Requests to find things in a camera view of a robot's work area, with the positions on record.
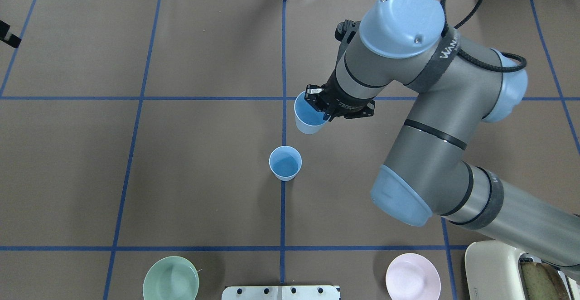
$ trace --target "blue tape grid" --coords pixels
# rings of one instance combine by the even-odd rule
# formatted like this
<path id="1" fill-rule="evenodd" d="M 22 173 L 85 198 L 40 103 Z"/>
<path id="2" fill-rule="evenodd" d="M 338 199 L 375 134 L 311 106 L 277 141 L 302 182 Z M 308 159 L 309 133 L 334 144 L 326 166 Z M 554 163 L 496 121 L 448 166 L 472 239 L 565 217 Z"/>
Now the blue tape grid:
<path id="1" fill-rule="evenodd" d="M 23 25 L 23 29 L 20 33 L 20 37 L 23 38 L 26 28 L 29 24 L 29 20 L 33 13 L 35 4 L 37 0 L 33 0 L 27 14 L 26 20 Z M 285 182 L 281 182 L 281 211 L 280 211 L 280 246 L 217 246 L 217 247 L 119 247 L 118 237 L 121 228 L 122 214 L 124 209 L 125 197 L 127 186 L 129 182 L 129 174 L 131 172 L 131 164 L 133 158 L 133 152 L 135 150 L 135 142 L 137 138 L 137 131 L 139 129 L 139 120 L 141 115 L 141 110 L 143 107 L 143 101 L 154 101 L 154 100 L 236 100 L 236 101 L 282 101 L 282 145 L 286 145 L 286 124 L 287 124 L 287 102 L 295 100 L 296 97 L 288 97 L 286 94 L 286 3 L 287 0 L 282 1 L 282 97 L 219 97 L 219 96 L 145 96 L 145 87 L 147 84 L 147 75 L 149 73 L 149 64 L 151 61 L 151 53 L 153 51 L 153 44 L 155 39 L 155 29 L 157 27 L 157 20 L 161 5 L 161 0 L 157 0 L 157 8 L 155 10 L 155 19 L 153 22 L 153 28 L 151 31 L 151 40 L 149 45 L 149 51 L 147 53 L 147 61 L 145 63 L 145 72 L 143 74 L 143 82 L 141 85 L 141 93 L 139 96 L 3 96 L 6 84 L 12 71 L 13 64 L 16 60 L 18 54 L 18 48 L 14 50 L 8 69 L 2 81 L 0 87 L 0 100 L 139 100 L 139 105 L 137 107 L 137 114 L 135 118 L 135 126 L 133 128 L 133 136 L 131 140 L 131 146 L 129 150 L 129 158 L 126 167 L 125 180 L 121 193 L 121 201 L 119 205 L 118 217 L 116 222 L 116 230 L 114 234 L 114 240 L 112 246 L 110 247 L 91 247 L 91 246 L 0 246 L 0 251 L 106 251 L 110 252 L 110 262 L 108 267 L 107 279 L 105 283 L 105 288 L 103 292 L 103 300 L 107 300 L 108 291 L 110 288 L 112 269 L 114 266 L 114 260 L 116 252 L 118 251 L 279 251 L 280 252 L 280 283 L 285 281 L 285 251 L 420 251 L 420 250 L 444 250 L 447 255 L 447 263 L 449 270 L 449 277 L 451 280 L 451 291 L 454 300 L 457 300 L 455 277 L 453 271 L 453 265 L 451 261 L 451 250 L 466 250 L 467 246 L 453 246 L 449 243 L 449 237 L 447 233 L 447 224 L 445 219 L 441 218 L 441 228 L 444 238 L 444 246 L 439 245 L 427 245 L 427 246 L 286 246 L 285 242 Z M 553 67 L 553 62 L 549 51 L 547 49 L 542 29 L 539 23 L 538 15 L 535 9 L 534 0 L 530 0 L 530 6 L 534 15 L 534 20 L 538 30 L 539 38 L 541 40 L 543 50 L 545 52 L 548 64 L 550 66 L 551 73 L 559 94 L 559 97 L 525 97 L 524 101 L 556 101 L 561 102 L 572 137 L 576 144 L 576 149 L 580 154 L 580 144 L 578 142 L 578 136 L 572 124 L 571 116 L 568 111 L 568 106 L 566 102 L 579 101 L 580 97 L 564 97 L 560 83 L 557 78 L 557 74 Z M 414 101 L 416 97 L 377 97 L 378 101 L 386 100 L 402 100 L 402 101 Z"/>

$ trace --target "black wire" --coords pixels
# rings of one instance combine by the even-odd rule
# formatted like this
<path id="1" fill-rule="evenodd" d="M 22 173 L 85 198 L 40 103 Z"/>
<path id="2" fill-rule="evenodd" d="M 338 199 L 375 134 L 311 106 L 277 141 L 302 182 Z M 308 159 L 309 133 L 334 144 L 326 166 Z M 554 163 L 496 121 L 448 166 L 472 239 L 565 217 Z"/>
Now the black wire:
<path id="1" fill-rule="evenodd" d="M 445 24 L 443 26 L 443 32 L 441 32 L 441 36 L 445 36 L 445 34 L 447 34 L 447 32 L 449 31 L 449 25 L 447 24 L 447 11 L 445 9 L 445 2 L 447 0 L 441 0 L 441 7 L 443 8 L 443 15 L 444 15 L 444 19 L 445 19 Z M 456 28 L 460 27 L 461 25 L 463 25 L 464 23 L 466 23 L 466 21 L 468 21 L 472 15 L 475 13 L 475 11 L 477 11 L 477 9 L 479 8 L 479 6 L 481 5 L 481 2 L 483 0 L 478 0 L 476 5 L 473 7 L 472 11 L 469 13 L 469 15 L 467 15 L 467 17 L 465 17 L 457 26 Z M 512 53 L 504 53 L 502 52 L 502 55 L 507 57 L 507 58 L 511 58 L 514 60 L 517 60 L 520 62 L 520 64 L 516 65 L 515 67 L 498 67 L 496 65 L 491 65 L 489 63 L 485 63 L 481 60 L 478 60 L 476 58 L 474 58 L 473 56 L 469 55 L 466 51 L 462 50 L 460 48 L 460 50 L 458 51 L 458 56 L 462 57 L 463 59 L 465 59 L 466 61 L 470 62 L 473 65 L 476 65 L 477 67 L 480 67 L 482 69 L 486 69 L 489 71 L 494 71 L 496 73 L 513 73 L 515 71 L 520 71 L 521 69 L 526 68 L 527 65 L 527 61 L 526 58 L 524 58 L 523 56 L 519 56 L 517 54 L 512 54 Z"/>

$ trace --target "light blue cap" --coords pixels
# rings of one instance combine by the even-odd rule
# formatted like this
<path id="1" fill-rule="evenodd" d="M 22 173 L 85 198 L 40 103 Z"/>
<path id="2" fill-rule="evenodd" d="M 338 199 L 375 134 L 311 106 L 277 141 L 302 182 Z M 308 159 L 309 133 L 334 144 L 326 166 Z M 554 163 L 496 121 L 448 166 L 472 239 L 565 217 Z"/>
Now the light blue cap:
<path id="1" fill-rule="evenodd" d="M 385 213 L 412 226 L 423 226 L 433 216 L 421 196 L 384 164 L 372 187 L 371 198 Z"/>
<path id="2" fill-rule="evenodd" d="M 517 64 L 494 50 L 502 63 L 502 67 L 515 67 Z M 522 69 L 515 73 L 503 73 L 502 89 L 493 110 L 483 119 L 484 122 L 501 121 L 512 113 L 514 106 L 520 104 L 528 88 L 528 73 Z"/>
<path id="3" fill-rule="evenodd" d="M 444 22 L 437 0 L 377 0 L 358 33 L 375 54 L 407 58 L 431 48 L 441 37 Z"/>

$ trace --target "white mounting plate with holes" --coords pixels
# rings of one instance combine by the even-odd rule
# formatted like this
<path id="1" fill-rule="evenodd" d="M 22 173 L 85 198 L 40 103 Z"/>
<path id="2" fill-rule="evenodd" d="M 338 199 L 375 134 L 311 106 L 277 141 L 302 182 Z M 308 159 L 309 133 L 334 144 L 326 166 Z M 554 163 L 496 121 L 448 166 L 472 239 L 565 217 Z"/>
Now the white mounting plate with holes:
<path id="1" fill-rule="evenodd" d="M 227 287 L 222 292 L 222 300 L 272 300 L 272 299 L 340 300 L 340 287 L 333 285 Z"/>

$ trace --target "green bowl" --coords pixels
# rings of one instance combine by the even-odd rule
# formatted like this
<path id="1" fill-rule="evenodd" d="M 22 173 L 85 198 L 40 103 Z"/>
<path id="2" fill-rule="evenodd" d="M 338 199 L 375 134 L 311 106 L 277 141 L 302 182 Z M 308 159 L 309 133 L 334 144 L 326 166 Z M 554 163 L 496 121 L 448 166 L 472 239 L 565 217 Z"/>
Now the green bowl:
<path id="1" fill-rule="evenodd" d="M 143 281 L 144 300 L 194 300 L 199 289 L 197 269 L 184 257 L 156 262 Z"/>

